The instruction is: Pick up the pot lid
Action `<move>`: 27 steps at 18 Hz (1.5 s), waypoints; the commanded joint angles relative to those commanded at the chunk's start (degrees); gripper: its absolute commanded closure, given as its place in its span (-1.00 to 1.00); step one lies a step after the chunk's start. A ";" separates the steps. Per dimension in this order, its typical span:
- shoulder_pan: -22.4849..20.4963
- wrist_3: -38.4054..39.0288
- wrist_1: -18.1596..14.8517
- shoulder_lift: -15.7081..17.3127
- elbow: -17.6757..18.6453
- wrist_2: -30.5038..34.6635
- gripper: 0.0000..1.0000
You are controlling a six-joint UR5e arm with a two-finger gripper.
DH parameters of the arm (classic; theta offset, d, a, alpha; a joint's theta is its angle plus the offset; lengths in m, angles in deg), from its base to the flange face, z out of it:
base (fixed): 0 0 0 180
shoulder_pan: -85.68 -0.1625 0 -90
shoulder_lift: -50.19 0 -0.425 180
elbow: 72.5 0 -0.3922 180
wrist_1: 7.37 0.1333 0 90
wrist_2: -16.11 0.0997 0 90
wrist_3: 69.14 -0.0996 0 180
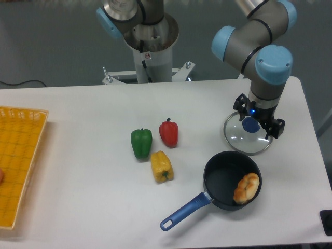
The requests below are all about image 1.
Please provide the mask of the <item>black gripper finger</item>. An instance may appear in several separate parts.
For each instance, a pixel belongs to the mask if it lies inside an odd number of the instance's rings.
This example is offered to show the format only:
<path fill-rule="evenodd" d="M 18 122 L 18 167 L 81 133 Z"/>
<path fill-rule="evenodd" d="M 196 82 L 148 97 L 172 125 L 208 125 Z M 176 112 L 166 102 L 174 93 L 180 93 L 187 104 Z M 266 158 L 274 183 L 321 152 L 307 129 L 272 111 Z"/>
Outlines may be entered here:
<path fill-rule="evenodd" d="M 264 120 L 260 124 L 261 127 L 266 132 L 265 136 L 266 139 L 269 137 L 278 139 L 279 136 L 282 135 L 285 127 L 285 121 L 283 119 L 275 119 L 275 118 Z"/>
<path fill-rule="evenodd" d="M 243 121 L 244 118 L 248 115 L 247 102 L 248 98 L 243 93 L 240 94 L 234 102 L 233 109 L 239 114 L 239 121 Z"/>

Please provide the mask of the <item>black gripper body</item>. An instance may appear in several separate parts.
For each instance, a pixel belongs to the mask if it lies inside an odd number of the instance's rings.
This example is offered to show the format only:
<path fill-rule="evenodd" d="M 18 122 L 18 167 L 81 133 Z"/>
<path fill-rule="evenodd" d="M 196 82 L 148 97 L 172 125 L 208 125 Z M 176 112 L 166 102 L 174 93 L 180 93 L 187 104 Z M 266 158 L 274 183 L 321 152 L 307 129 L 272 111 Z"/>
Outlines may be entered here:
<path fill-rule="evenodd" d="M 255 119 L 263 127 L 272 126 L 275 123 L 275 110 L 276 100 L 248 99 L 246 103 L 246 115 Z"/>

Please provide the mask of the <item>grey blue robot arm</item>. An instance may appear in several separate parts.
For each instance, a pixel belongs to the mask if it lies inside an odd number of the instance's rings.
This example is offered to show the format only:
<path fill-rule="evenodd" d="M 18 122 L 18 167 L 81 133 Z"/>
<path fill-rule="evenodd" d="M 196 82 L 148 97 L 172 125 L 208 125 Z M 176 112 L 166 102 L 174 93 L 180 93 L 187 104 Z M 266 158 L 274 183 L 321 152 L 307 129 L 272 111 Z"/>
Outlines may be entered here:
<path fill-rule="evenodd" d="M 274 41 L 294 26 L 297 12 L 289 1 L 237 1 L 237 5 L 247 24 L 221 28 L 211 50 L 251 81 L 249 94 L 239 96 L 233 106 L 240 120 L 252 117 L 267 136 L 278 138 L 285 122 L 274 112 L 291 75 L 293 57 Z M 111 37 L 122 37 L 131 48 L 138 82 L 172 80 L 172 47 L 179 27 L 164 11 L 163 1 L 103 1 L 96 16 Z"/>

